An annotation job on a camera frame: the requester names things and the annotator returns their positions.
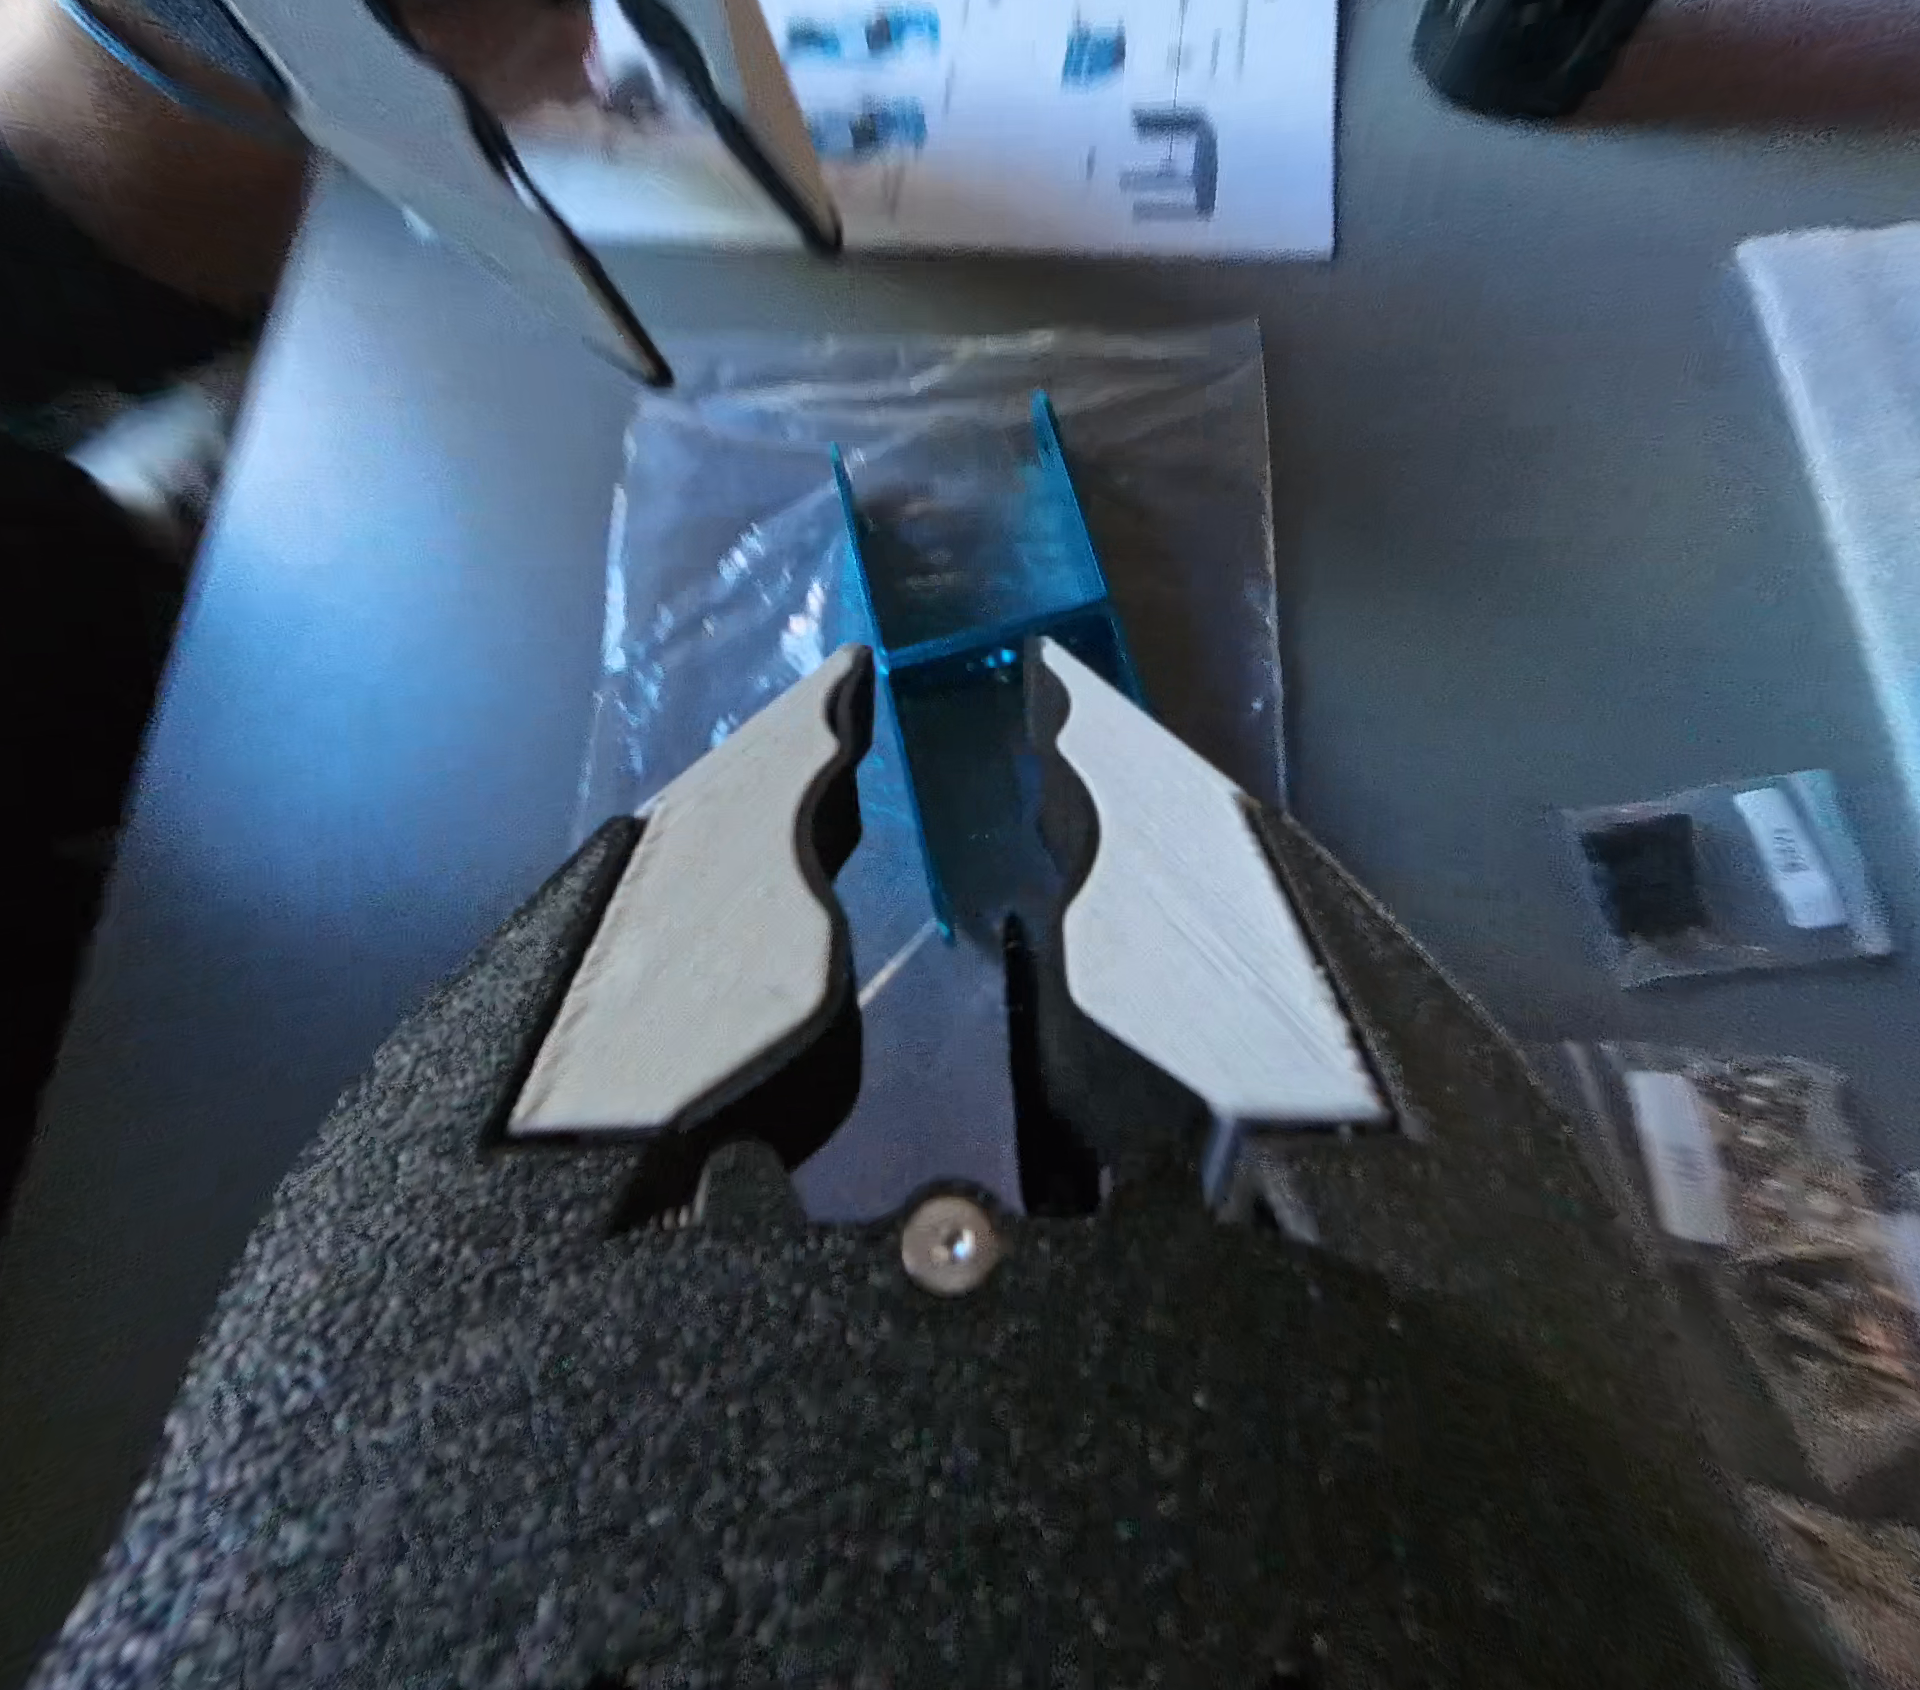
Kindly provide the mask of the blue metal bracket assembly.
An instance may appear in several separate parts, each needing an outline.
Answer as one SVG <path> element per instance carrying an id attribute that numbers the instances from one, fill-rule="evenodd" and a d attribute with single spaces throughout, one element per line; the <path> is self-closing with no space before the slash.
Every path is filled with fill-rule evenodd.
<path id="1" fill-rule="evenodd" d="M 958 944 L 1016 900 L 1025 647 L 1060 642 L 1134 705 L 1140 669 L 1047 391 L 1019 417 L 937 419 L 874 467 L 828 459 L 929 917 Z"/>

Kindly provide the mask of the person's black clothed body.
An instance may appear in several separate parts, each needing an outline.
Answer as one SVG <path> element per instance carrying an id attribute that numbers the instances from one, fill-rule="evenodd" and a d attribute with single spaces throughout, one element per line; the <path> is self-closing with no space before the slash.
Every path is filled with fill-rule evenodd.
<path id="1" fill-rule="evenodd" d="M 71 461 L 4 438 L 4 1210 L 30 1161 L 183 589 L 179 547 Z"/>

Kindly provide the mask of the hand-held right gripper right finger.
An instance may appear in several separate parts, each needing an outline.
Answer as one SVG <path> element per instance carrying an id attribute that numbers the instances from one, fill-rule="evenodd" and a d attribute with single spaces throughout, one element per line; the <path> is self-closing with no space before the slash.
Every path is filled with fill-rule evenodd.
<path id="1" fill-rule="evenodd" d="M 1202 1103 L 1271 1130 L 1382 1129 L 1389 1106 L 1256 825 L 1258 803 L 1053 638 L 1050 752 L 1092 813 L 1067 865 L 1067 998 Z"/>

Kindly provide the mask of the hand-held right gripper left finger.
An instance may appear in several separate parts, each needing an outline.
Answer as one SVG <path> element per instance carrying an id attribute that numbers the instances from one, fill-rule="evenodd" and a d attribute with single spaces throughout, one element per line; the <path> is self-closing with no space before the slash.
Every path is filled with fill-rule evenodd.
<path id="1" fill-rule="evenodd" d="M 660 791 L 506 1111 L 512 1133 L 687 1133 L 817 1040 L 852 967 L 874 659 L 834 651 Z"/>

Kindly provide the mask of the dark grey desk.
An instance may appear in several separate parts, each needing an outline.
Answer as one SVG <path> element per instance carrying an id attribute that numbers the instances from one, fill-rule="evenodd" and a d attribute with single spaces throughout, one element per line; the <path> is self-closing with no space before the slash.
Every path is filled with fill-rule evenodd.
<path id="1" fill-rule="evenodd" d="M 1915 146 L 1463 119 L 1347 0 L 1331 265 L 629 254 L 672 330 L 1259 319 L 1287 778 L 1499 1023 L 1822 1055 L 1915 1167 L 1915 838 L 1738 279 Z M 59 1624 L 266 1198 L 568 857 L 629 396 L 330 179 L 200 555 L 4 1253 L 4 1624 Z M 1833 772 L 1899 959 L 1622 993 L 1558 810 Z"/>

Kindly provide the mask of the clear plastic bag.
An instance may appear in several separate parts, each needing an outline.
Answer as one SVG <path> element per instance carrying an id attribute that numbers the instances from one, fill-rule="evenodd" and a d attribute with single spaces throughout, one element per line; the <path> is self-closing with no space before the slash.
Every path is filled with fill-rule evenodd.
<path id="1" fill-rule="evenodd" d="M 1249 796 L 1284 804 L 1285 732 L 1266 350 L 1253 319 L 1140 334 L 707 336 L 681 393 L 640 399 L 606 545 L 599 674 L 575 831 L 640 810 L 847 641 L 870 641 L 838 449 L 906 570 L 950 583 L 1010 555 L 995 449 L 1055 413 L 1073 488 L 1153 717 Z M 870 1223 L 936 1186 L 1022 1205 L 1002 926 L 1039 930 L 1051 858 L 1022 670 L 912 737 L 933 766 L 929 896 L 892 700 L 857 770 L 861 840 L 835 876 L 861 1023 L 852 1114 L 795 1172 L 811 1216 Z"/>

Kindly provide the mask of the person's left forearm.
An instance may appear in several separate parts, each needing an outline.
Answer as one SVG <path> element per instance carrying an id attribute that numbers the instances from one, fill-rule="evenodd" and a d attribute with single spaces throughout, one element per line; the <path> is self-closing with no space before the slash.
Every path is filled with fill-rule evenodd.
<path id="1" fill-rule="evenodd" d="M 4 144 L 110 262 L 252 344 L 297 238 L 309 144 L 137 0 L 4 0 Z"/>

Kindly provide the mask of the scattered small clear hardware bags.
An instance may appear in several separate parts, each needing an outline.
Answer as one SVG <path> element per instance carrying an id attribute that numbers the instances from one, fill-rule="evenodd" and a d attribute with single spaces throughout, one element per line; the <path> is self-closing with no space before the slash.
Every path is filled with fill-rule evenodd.
<path id="1" fill-rule="evenodd" d="M 1823 770 L 1562 814 L 1626 991 L 1885 959 Z M 1915 1175 L 1802 1052 L 1565 1040 L 1548 1077 L 1659 1287 L 1667 1360 L 1849 1687 L 1915 1687 Z"/>

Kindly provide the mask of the white foam sheet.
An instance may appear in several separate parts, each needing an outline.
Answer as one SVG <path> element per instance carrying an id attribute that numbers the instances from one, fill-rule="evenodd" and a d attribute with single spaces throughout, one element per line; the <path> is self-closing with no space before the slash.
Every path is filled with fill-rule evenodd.
<path id="1" fill-rule="evenodd" d="M 1745 240 L 1735 270 L 1917 801 L 1917 223 Z"/>

